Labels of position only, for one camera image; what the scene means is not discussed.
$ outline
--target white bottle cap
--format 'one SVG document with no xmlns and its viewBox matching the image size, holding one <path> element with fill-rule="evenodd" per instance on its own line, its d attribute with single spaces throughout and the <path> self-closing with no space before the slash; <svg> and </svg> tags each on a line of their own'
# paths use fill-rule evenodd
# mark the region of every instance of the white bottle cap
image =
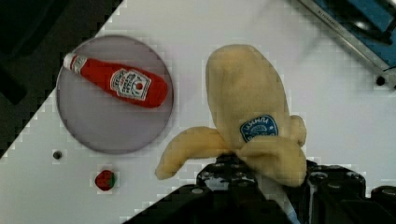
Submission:
<svg viewBox="0 0 396 224">
<path fill-rule="evenodd" d="M 73 61 L 73 58 L 76 56 L 74 53 L 68 53 L 66 56 L 64 56 L 64 67 L 71 70 L 71 63 Z"/>
</svg>

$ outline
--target small red strawberry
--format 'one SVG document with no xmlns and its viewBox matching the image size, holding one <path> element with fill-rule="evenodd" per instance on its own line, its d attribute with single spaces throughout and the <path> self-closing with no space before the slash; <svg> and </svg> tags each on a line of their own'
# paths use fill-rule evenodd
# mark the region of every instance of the small red strawberry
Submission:
<svg viewBox="0 0 396 224">
<path fill-rule="evenodd" d="M 108 191 L 114 187 L 116 183 L 116 176 L 109 170 L 102 171 L 95 178 L 95 185 L 102 191 Z"/>
</svg>

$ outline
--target ketchup bottle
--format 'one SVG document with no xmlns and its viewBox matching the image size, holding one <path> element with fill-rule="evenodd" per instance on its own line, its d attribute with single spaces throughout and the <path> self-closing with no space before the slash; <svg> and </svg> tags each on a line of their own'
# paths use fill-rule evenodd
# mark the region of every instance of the ketchup bottle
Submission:
<svg viewBox="0 0 396 224">
<path fill-rule="evenodd" d="M 158 107 L 168 92 L 166 82 L 161 77 L 132 66 L 68 53 L 64 57 L 64 67 L 133 105 Z"/>
</svg>

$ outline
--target gray plate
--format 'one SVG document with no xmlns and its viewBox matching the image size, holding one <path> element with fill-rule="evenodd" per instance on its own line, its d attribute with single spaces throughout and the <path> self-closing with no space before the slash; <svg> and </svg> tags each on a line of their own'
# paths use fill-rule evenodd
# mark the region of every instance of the gray plate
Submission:
<svg viewBox="0 0 396 224">
<path fill-rule="evenodd" d="M 168 93 L 157 108 L 131 105 L 62 68 L 56 100 L 66 129 L 84 146 L 109 154 L 132 152 L 152 142 L 166 126 L 174 99 L 172 80 L 160 57 L 145 44 L 118 35 L 88 40 L 73 52 L 150 71 L 166 81 Z"/>
</svg>

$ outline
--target plush banana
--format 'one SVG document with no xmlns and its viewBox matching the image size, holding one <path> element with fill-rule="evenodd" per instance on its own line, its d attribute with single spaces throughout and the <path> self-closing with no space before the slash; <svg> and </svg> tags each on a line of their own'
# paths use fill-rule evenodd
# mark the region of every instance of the plush banana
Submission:
<svg viewBox="0 0 396 224">
<path fill-rule="evenodd" d="M 207 101 L 216 129 L 194 127 L 165 149 L 156 176 L 173 176 L 188 159 L 234 153 L 250 168 L 282 185 L 304 182 L 304 121 L 291 116 L 282 81 L 255 48 L 230 45 L 206 65 Z"/>
</svg>

